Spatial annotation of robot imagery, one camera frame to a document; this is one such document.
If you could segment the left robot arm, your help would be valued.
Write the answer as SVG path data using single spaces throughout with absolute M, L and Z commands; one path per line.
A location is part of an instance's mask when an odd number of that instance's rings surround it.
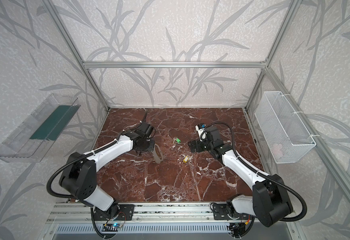
M 111 215 L 118 204 L 98 186 L 97 172 L 127 152 L 152 152 L 155 147 L 152 137 L 154 131 L 152 125 L 140 122 L 134 129 L 122 131 L 116 139 L 100 148 L 82 155 L 71 154 L 68 166 L 62 171 L 59 185 L 71 194 L 71 198 Z

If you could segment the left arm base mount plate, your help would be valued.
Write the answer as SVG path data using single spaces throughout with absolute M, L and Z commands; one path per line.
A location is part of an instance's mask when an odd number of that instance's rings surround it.
M 107 211 L 95 208 L 93 219 L 95 221 L 131 221 L 134 210 L 135 205 L 133 204 L 112 205 Z

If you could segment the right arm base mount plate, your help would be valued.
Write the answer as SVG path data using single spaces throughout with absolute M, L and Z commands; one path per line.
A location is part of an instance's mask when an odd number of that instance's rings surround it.
M 253 217 L 249 214 L 237 213 L 231 205 L 210 203 L 210 210 L 213 213 L 214 220 L 239 220 L 239 221 L 251 221 Z

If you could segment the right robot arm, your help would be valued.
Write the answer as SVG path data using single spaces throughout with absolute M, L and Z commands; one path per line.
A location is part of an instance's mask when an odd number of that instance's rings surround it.
M 278 221 L 286 222 L 293 212 L 283 180 L 278 175 L 269 175 L 243 158 L 230 144 L 226 144 L 217 127 L 205 124 L 195 126 L 198 139 L 188 142 L 191 152 L 209 152 L 223 166 L 236 173 L 252 190 L 251 196 L 236 195 L 226 201 L 227 215 L 236 220 L 240 215 L 251 215 L 266 227 Z

